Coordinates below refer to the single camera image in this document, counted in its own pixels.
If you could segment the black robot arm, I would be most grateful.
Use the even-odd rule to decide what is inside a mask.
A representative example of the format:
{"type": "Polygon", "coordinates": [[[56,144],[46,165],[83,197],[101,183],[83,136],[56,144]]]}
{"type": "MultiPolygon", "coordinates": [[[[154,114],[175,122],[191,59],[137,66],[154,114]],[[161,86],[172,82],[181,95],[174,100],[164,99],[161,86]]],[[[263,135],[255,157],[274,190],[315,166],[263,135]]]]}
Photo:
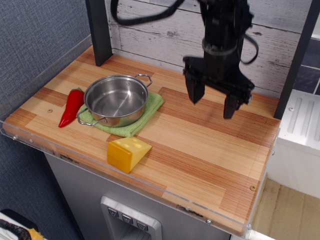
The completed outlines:
{"type": "Polygon", "coordinates": [[[244,39],[253,15],[246,0],[201,0],[204,23],[203,57],[185,56],[185,84],[196,104],[211,87],[226,95],[224,119],[231,119],[242,104],[251,100],[255,85],[241,72],[244,39]]]}

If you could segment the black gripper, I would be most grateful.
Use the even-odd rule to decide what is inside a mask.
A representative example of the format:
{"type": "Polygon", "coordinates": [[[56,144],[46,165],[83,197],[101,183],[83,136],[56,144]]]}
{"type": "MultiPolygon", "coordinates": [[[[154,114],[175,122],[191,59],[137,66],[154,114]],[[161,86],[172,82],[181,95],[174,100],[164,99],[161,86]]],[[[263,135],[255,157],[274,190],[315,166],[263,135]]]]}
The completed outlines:
{"type": "Polygon", "coordinates": [[[196,104],[205,94],[205,87],[226,94],[223,118],[231,119],[241,105],[249,104],[255,85],[240,71],[237,54],[203,57],[184,56],[183,70],[189,99],[196,104]]]}

